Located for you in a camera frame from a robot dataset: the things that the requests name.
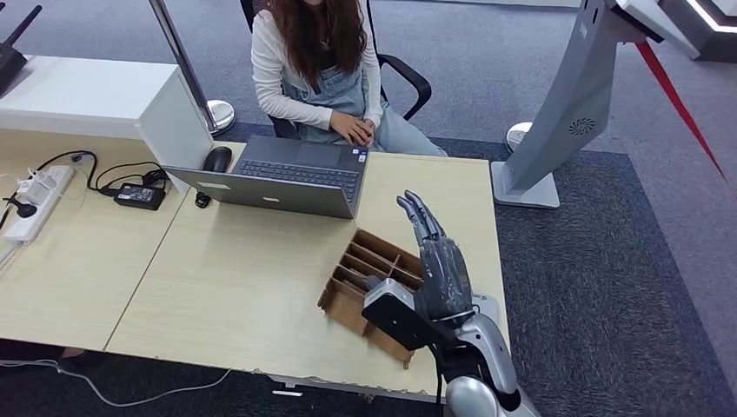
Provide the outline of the person's right hand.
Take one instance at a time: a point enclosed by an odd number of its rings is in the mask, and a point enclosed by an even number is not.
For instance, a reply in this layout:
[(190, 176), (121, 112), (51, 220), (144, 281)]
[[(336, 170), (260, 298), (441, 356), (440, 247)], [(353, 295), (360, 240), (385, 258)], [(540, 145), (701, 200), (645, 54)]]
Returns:
[(374, 141), (375, 125), (369, 119), (360, 120), (354, 116), (333, 110), (329, 127), (351, 144), (369, 147)]

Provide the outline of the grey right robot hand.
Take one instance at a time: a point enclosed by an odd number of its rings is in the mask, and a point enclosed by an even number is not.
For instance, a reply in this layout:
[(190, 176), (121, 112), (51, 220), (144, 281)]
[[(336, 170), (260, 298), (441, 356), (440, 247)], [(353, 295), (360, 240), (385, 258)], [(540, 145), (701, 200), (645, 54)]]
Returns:
[(405, 190), (396, 197), (415, 234), (422, 263), (422, 285), (415, 292), (422, 314), (456, 329), (474, 313), (473, 291), (461, 250), (447, 236), (419, 195)]

